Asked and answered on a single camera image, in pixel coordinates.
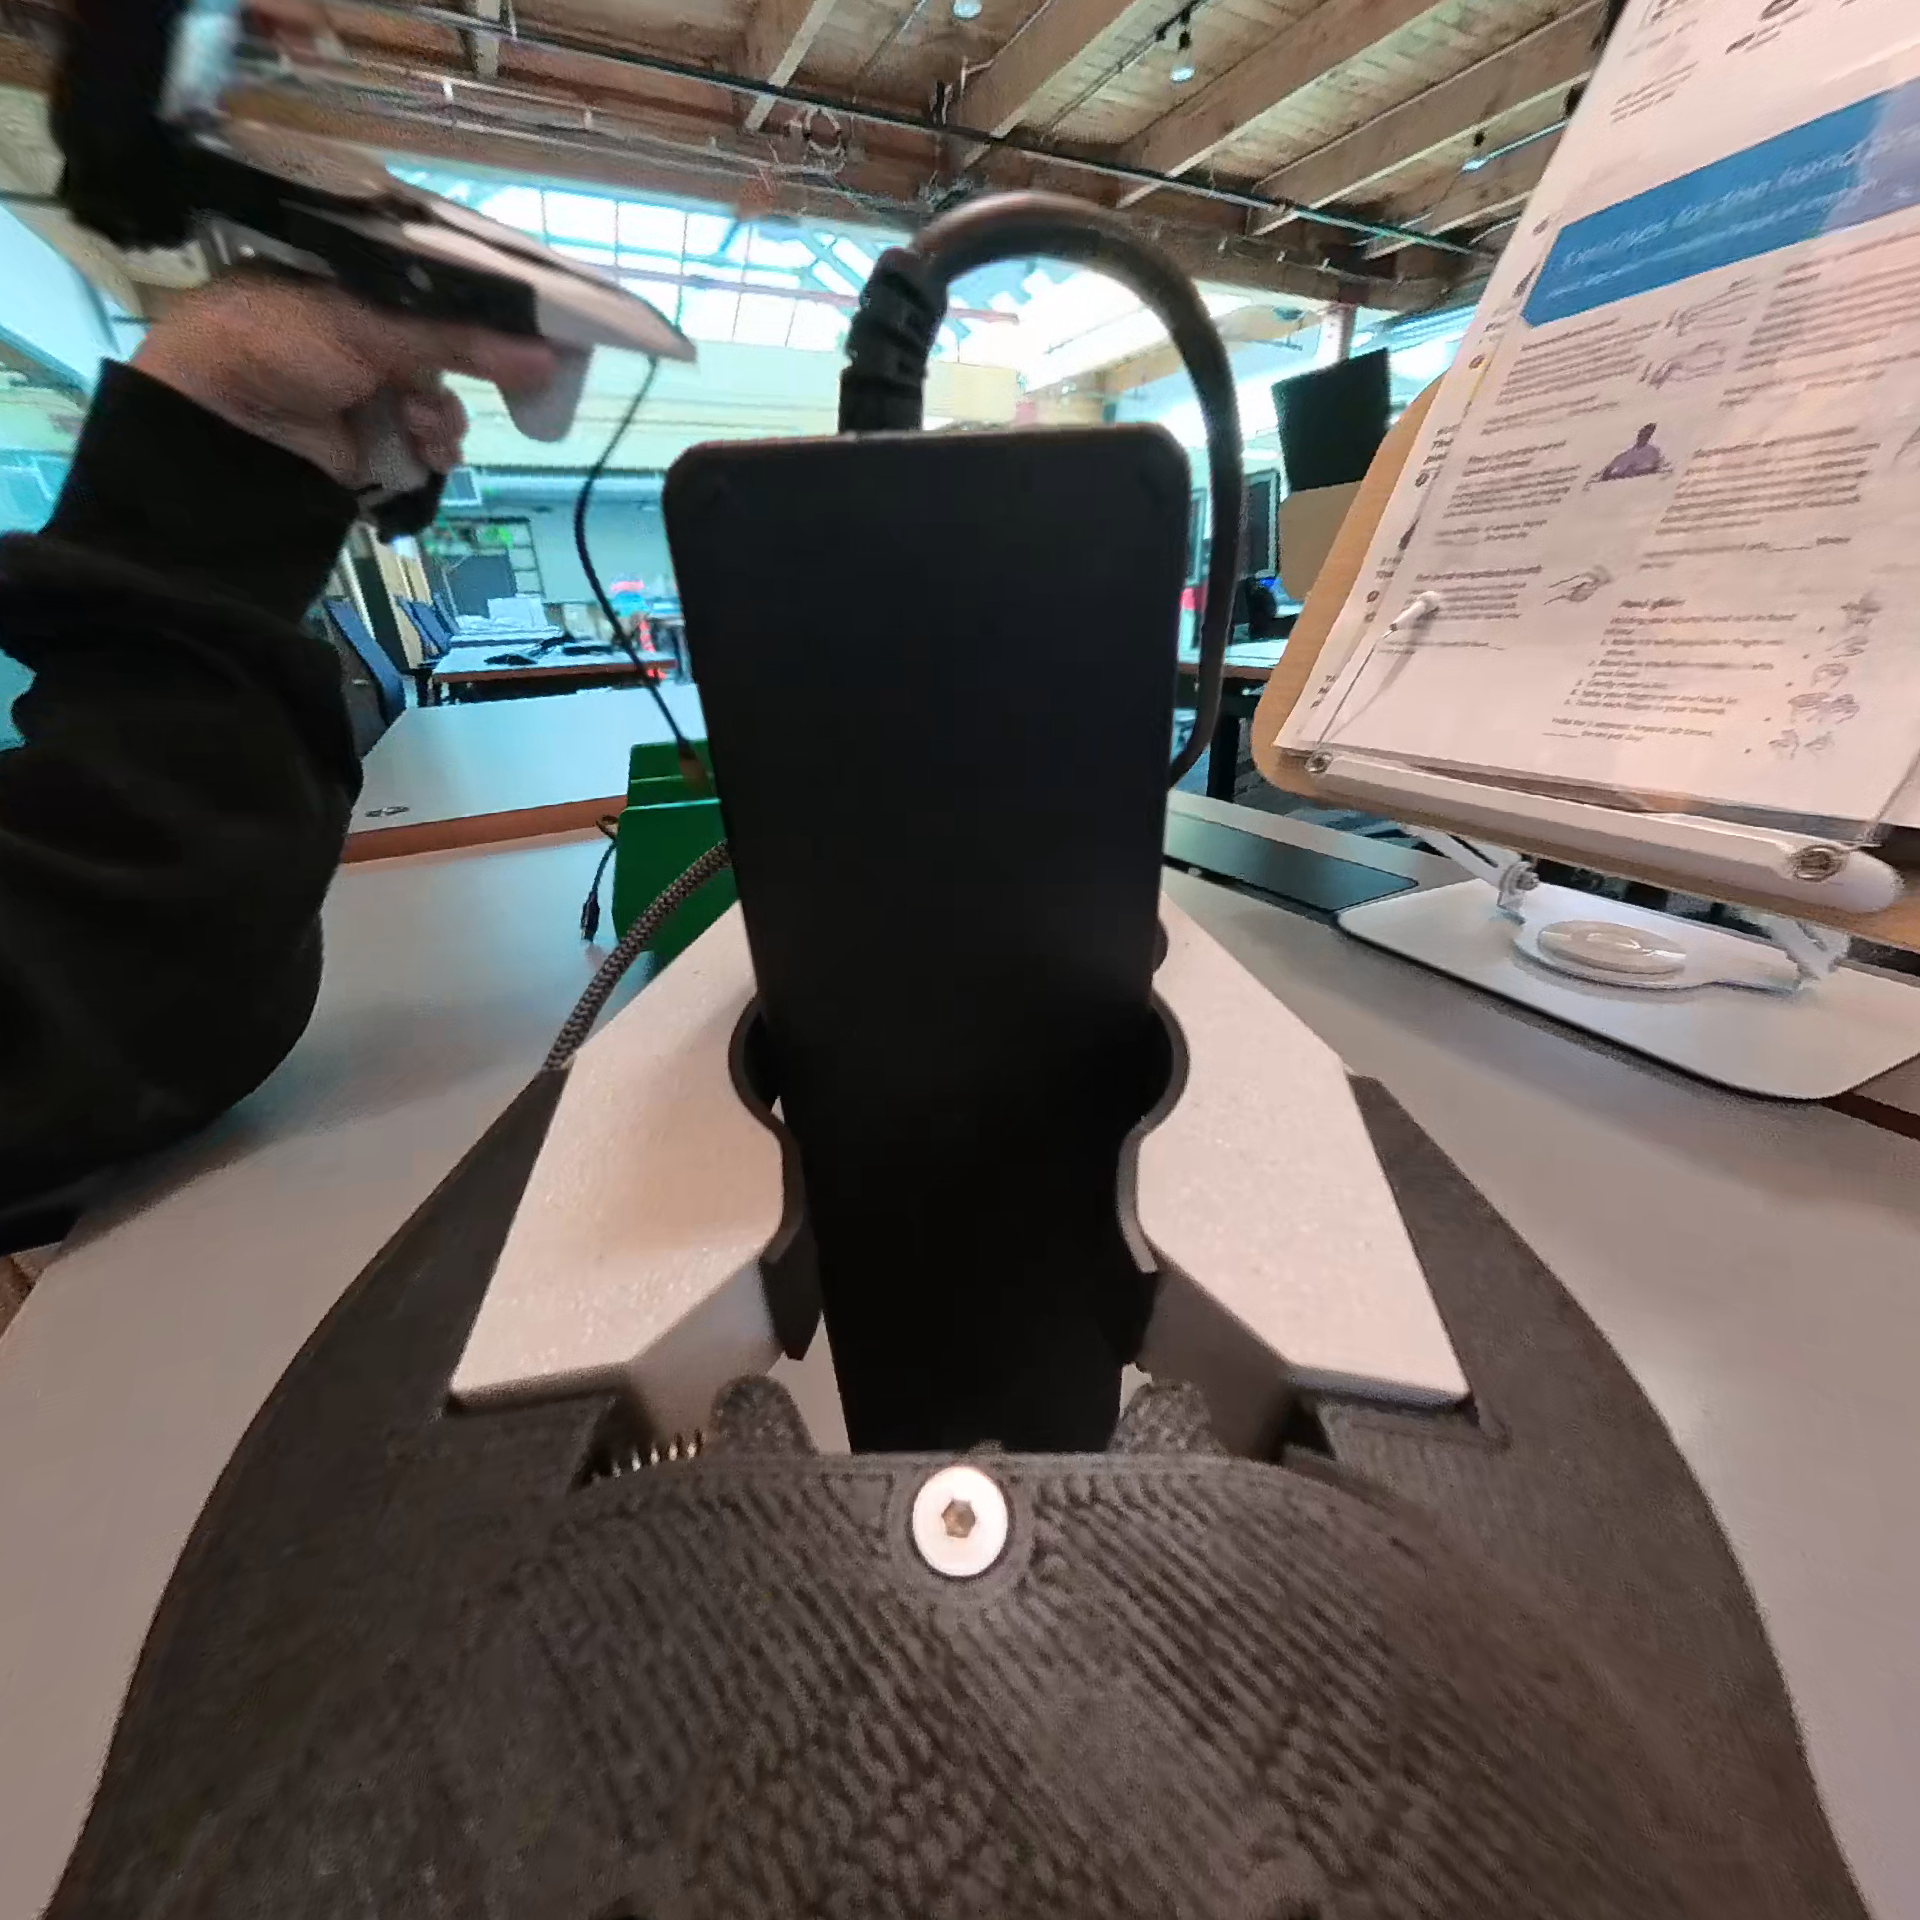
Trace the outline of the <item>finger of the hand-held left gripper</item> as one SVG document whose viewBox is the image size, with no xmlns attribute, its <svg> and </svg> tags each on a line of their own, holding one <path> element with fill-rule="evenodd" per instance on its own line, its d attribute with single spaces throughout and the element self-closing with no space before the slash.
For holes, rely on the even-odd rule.
<svg viewBox="0 0 1920 1920">
<path fill-rule="evenodd" d="M 698 345 L 610 273 L 538 243 L 531 233 L 412 185 L 383 199 L 387 235 L 435 293 L 468 303 L 484 325 L 562 347 L 620 347 L 694 361 Z"/>
</svg>

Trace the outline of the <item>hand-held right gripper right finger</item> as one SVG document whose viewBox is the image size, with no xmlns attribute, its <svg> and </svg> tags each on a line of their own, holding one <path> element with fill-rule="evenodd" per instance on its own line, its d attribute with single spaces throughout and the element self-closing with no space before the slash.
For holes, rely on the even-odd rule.
<svg viewBox="0 0 1920 1920">
<path fill-rule="evenodd" d="M 1178 902 L 1160 925 L 1169 1089 L 1121 1155 L 1121 1227 L 1158 1285 L 1137 1369 L 1195 1388 L 1223 1442 L 1278 1442 L 1319 1398 L 1464 1411 L 1345 1062 Z"/>
</svg>

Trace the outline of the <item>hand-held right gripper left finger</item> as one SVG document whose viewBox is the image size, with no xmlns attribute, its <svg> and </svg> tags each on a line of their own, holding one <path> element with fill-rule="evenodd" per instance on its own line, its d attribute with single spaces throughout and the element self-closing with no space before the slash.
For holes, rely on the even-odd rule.
<svg viewBox="0 0 1920 1920">
<path fill-rule="evenodd" d="M 459 1411 L 610 1394 L 635 1426 L 710 1426 L 732 1381 L 806 1357 L 823 1285 L 756 1013 L 734 906 L 572 1058 L 449 1381 Z"/>
</svg>

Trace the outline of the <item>black power adapter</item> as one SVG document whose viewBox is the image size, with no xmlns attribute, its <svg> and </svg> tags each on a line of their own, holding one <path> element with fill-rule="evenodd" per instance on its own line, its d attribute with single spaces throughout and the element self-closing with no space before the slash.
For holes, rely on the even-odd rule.
<svg viewBox="0 0 1920 1920">
<path fill-rule="evenodd" d="M 1103 1451 L 1152 1265 L 1188 462 L 1154 426 L 710 444 L 663 479 L 759 1062 L 855 1451 Z"/>
</svg>

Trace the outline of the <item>person's left forearm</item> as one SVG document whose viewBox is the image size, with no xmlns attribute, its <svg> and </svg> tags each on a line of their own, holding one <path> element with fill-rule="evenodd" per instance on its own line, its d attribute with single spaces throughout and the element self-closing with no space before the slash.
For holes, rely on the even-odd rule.
<svg viewBox="0 0 1920 1920">
<path fill-rule="evenodd" d="M 52 1243 L 299 1043 L 362 794 L 345 677 L 305 628 L 353 497 L 127 364 L 56 515 L 9 535 L 3 1245 Z"/>
</svg>

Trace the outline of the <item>person's left hand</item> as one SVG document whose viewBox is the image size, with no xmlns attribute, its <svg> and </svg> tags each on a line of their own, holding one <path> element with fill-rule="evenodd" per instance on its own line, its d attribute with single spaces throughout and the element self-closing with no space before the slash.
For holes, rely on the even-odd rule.
<svg viewBox="0 0 1920 1920">
<path fill-rule="evenodd" d="M 449 377 L 502 395 L 559 373 L 543 340 L 407 318 L 315 279 L 239 273 L 180 295 L 132 371 L 321 469 L 348 491 L 409 487 L 464 458 L 467 411 Z"/>
</svg>

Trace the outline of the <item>green plastic bin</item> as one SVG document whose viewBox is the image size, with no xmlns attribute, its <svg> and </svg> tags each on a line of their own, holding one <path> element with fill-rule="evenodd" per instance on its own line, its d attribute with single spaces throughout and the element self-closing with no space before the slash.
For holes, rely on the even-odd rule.
<svg viewBox="0 0 1920 1920">
<path fill-rule="evenodd" d="M 631 748 L 628 794 L 615 820 L 614 844 L 610 906 L 615 938 L 624 938 L 671 883 L 724 841 L 724 813 L 716 796 L 706 742 L 699 741 L 694 749 L 704 778 L 690 783 L 671 741 Z M 736 877 L 732 870 L 704 879 L 650 942 L 648 954 L 654 955 L 656 970 L 671 966 L 734 906 Z"/>
</svg>

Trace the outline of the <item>black desk panel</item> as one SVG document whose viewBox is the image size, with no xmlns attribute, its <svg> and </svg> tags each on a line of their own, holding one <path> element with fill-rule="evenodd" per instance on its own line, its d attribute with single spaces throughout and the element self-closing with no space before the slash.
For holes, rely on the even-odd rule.
<svg viewBox="0 0 1920 1920">
<path fill-rule="evenodd" d="M 1169 797 L 1164 862 L 1321 918 L 1449 879 L 1420 847 L 1185 791 Z"/>
</svg>

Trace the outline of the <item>blue office chair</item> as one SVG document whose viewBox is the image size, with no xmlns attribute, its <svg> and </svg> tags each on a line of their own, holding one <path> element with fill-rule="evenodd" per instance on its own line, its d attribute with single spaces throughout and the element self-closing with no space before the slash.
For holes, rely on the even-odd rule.
<svg viewBox="0 0 1920 1920">
<path fill-rule="evenodd" d="M 395 662 L 348 596 L 322 596 L 315 619 L 343 669 L 353 746 L 359 759 L 366 759 L 406 714 L 427 707 L 430 675 Z"/>
</svg>

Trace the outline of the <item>white desk with wood edge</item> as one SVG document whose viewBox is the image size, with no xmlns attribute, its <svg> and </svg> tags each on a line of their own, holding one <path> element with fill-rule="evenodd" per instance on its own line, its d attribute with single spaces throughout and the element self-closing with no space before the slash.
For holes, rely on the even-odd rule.
<svg viewBox="0 0 1920 1920">
<path fill-rule="evenodd" d="M 409 710 L 363 759 L 343 862 L 588 831 L 623 810 L 633 749 L 673 742 L 635 687 Z"/>
</svg>

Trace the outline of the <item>wooden background desk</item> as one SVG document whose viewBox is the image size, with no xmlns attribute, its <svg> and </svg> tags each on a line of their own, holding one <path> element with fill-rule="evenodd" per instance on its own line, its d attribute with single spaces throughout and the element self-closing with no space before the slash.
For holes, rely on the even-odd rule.
<svg viewBox="0 0 1920 1920">
<path fill-rule="evenodd" d="M 1283 660 L 1284 641 L 1232 642 L 1222 668 L 1216 718 L 1208 746 L 1193 749 L 1182 791 L 1204 794 L 1210 801 L 1238 802 L 1254 772 L 1254 724 L 1264 686 Z"/>
</svg>

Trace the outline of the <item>black monitor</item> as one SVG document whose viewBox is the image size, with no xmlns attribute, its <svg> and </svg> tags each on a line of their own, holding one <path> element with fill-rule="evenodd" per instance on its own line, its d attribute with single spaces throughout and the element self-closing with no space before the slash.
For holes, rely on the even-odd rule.
<svg viewBox="0 0 1920 1920">
<path fill-rule="evenodd" d="M 1391 349 L 1280 380 L 1272 401 L 1290 493 L 1358 484 L 1395 418 Z"/>
</svg>

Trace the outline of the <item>printed paper sheet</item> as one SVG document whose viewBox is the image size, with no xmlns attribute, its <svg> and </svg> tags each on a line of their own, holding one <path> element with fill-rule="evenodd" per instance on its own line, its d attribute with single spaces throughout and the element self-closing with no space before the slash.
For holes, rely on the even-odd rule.
<svg viewBox="0 0 1920 1920">
<path fill-rule="evenodd" d="M 1627 4 L 1275 749 L 1876 828 L 1916 444 L 1918 4 Z"/>
</svg>

